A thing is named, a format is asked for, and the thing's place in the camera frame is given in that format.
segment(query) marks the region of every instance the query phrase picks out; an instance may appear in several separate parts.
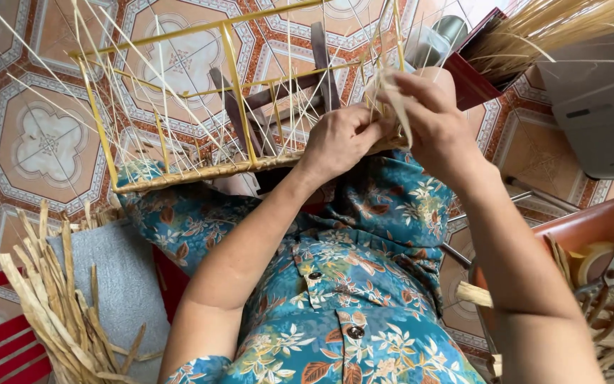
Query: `red chair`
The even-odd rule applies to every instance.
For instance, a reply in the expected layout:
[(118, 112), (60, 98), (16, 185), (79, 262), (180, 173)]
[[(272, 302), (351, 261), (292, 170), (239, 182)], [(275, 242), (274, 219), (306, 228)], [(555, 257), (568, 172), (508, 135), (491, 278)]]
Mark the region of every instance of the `red chair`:
[[(0, 286), (8, 284), (4, 272), (0, 272)], [(32, 345), (25, 351), (10, 357), (23, 348)], [(51, 364), (44, 346), (39, 344), (25, 316), (20, 315), (0, 324), (0, 382), (1, 384), (28, 384), (51, 373)]]
[[(553, 235), (553, 238), (567, 251), (577, 251), (593, 242), (614, 242), (614, 199), (541, 224), (534, 227), (533, 231), (550, 254), (551, 249), (549, 243), (544, 239), (545, 234)], [(470, 283), (489, 290), (479, 264), (480, 260), (477, 257), (469, 274)], [(490, 308), (478, 307), (478, 313), (485, 331), (485, 338), (490, 344), (489, 334), (495, 330), (493, 312)]]

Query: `blue floral shirt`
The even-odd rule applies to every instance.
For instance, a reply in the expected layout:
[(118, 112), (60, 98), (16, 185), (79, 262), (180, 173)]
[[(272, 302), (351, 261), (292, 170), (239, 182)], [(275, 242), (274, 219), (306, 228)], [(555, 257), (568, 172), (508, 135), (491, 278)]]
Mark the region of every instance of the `blue floral shirt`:
[[(161, 167), (127, 164), (121, 184)], [(408, 154), (364, 158), (319, 216), (289, 228), (246, 303), (234, 360), (192, 360), (168, 383), (484, 383), (438, 324), (451, 196)], [(202, 182), (119, 198), (189, 275), (260, 203)]]

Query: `tiled floor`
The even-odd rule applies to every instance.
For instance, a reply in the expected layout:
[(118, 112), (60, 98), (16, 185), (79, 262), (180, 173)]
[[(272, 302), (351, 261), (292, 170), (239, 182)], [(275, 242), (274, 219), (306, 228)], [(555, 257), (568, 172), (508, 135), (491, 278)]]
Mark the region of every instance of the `tiled floor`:
[[(511, 10), (514, 3), (513, 0), (399, 2), (405, 33), (412, 25), (421, 22), (431, 25), (442, 14), (457, 15), (472, 27), (494, 6)], [(13, 38), (13, 32), (0, 22), (0, 252), (10, 252), (22, 235), (14, 216), (16, 208), (25, 210), (34, 220), (40, 200), (47, 198), (53, 220), (50, 224), (57, 225), (62, 214), (78, 219), (86, 199), (95, 207), (107, 204), (110, 194), (105, 157), (99, 150), (96, 124), (78, 67), (67, 56), (69, 50), (77, 48), (72, 38), (76, 27), (84, 36), (84, 47), (89, 44), (84, 25), (96, 44), (105, 47), (109, 40), (117, 41), (122, 37), (99, 10), (100, 7), (115, 18), (120, 30), (131, 39), (158, 33), (155, 14), (158, 14), (165, 31), (173, 31), (271, 7), (270, 0), (91, 0), (91, 8), (83, 1), (79, 3), (84, 23), (76, 26), (71, 0), (0, 0), (1, 17), (32, 49), (31, 53), (24, 48)], [(277, 5), (284, 3), (285, 0), (279, 0)], [(345, 63), (360, 54), (367, 41), (367, 32), (362, 25), (368, 27), (377, 23), (383, 3), (383, 0), (333, 0), (327, 4), (325, 29), (328, 44), (332, 53), (340, 47), (334, 64)], [(286, 72), (289, 49), (286, 31), (289, 25), (293, 36), (291, 65), (298, 71), (312, 69), (313, 57), (307, 48), (309, 25), (314, 21), (323, 21), (319, 8), (294, 12), (290, 19), (283, 14), (238, 24), (233, 32), (234, 56), (242, 79), (254, 81)], [(216, 32), (206, 31), (174, 39), (161, 47), (147, 45), (139, 51), (145, 61), (135, 50), (129, 50), (126, 57), (115, 58), (115, 65), (121, 68), (129, 66), (142, 78), (156, 84), (160, 80), (154, 69), (159, 72), (165, 68), (169, 83), (178, 92), (213, 90), (209, 68), (220, 66), (228, 74), (225, 72), (228, 57), (216, 37)], [(57, 79), (47, 72), (45, 66), (54, 70)], [(343, 69), (335, 74), (343, 102), (358, 100), (362, 95), (363, 83), (355, 72)], [(25, 85), (14, 81), (8, 74)], [(499, 165), (505, 174), (583, 207), (614, 197), (614, 182), (589, 180), (579, 169), (564, 135), (556, 128), (543, 88), (541, 76), (534, 69), (506, 95), (466, 112), (485, 156)], [(260, 89), (258, 86), (251, 92)], [(120, 116), (119, 120), (124, 125), (141, 129), (144, 137), (157, 143), (157, 136), (152, 135), (155, 127), (151, 103), (162, 105), (162, 98), (153, 92), (134, 92), (133, 84), (126, 79), (121, 92), (128, 116)], [(220, 116), (221, 101), (217, 95), (192, 98), (189, 103), (196, 118), (203, 123), (212, 116)], [(194, 135), (203, 138), (182, 108), (173, 100), (167, 104), (180, 140), (192, 143)], [(135, 151), (133, 141), (122, 128), (119, 126), (122, 133), (115, 141), (123, 148)], [(525, 201), (520, 206), (532, 225), (560, 214), (538, 202)], [(460, 210), (455, 202), (452, 213), (458, 214)], [(469, 229), (465, 228), (465, 223), (453, 223), (450, 229), (450, 244), (464, 254), (472, 255)], [(453, 289), (458, 281), (465, 279), (465, 275), (465, 271), (451, 259), (445, 261), (441, 268), (441, 281), (448, 297), (447, 305), (454, 303)], [(16, 301), (15, 294), (0, 288), (0, 322), (20, 313)], [(473, 348), (472, 353), (480, 354), (480, 350), (484, 350), (475, 308), (465, 303), (453, 305), (446, 310), (445, 322), (462, 345)]]

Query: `metal scissors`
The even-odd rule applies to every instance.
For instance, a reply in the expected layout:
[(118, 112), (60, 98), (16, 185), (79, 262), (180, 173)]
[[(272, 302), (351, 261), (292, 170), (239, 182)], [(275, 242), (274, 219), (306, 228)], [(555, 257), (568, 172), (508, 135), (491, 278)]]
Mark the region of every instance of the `metal scissors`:
[[(593, 342), (600, 342), (614, 329), (614, 255), (601, 276), (575, 290), (575, 298), (583, 300), (582, 313), (588, 325), (596, 321), (601, 310), (610, 313), (610, 325), (593, 338)], [(596, 305), (589, 312), (594, 302)]]

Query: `dried grass bundle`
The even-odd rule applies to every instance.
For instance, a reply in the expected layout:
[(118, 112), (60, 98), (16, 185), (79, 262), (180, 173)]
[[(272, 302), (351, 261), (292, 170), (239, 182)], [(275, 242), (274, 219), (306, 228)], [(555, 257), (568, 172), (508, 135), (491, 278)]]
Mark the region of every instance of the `dried grass bundle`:
[(462, 56), (492, 84), (524, 72), (547, 52), (614, 32), (614, 0), (531, 0), (495, 21)]
[[(71, 383), (137, 383), (125, 375), (132, 361), (143, 361), (160, 356), (136, 356), (145, 324), (136, 333), (129, 351), (112, 345), (98, 320), (98, 280), (92, 273), (91, 293), (93, 306), (89, 306), (80, 290), (75, 289), (71, 224), (63, 221), (61, 235), (65, 253), (64, 275), (54, 251), (47, 243), (48, 202), (42, 201), (39, 233), (36, 233), (25, 212), (18, 210), (27, 237), (22, 241), (25, 248), (16, 245), (14, 251), (21, 259), (24, 273), (16, 268), (10, 254), (0, 254), (1, 267), (16, 293), (21, 298), (25, 318), (35, 335), (47, 350), (56, 380), (61, 384)], [(115, 208), (100, 213), (86, 210), (87, 218), (79, 230), (96, 228), (122, 216)], [(115, 353), (126, 356), (121, 366)]]

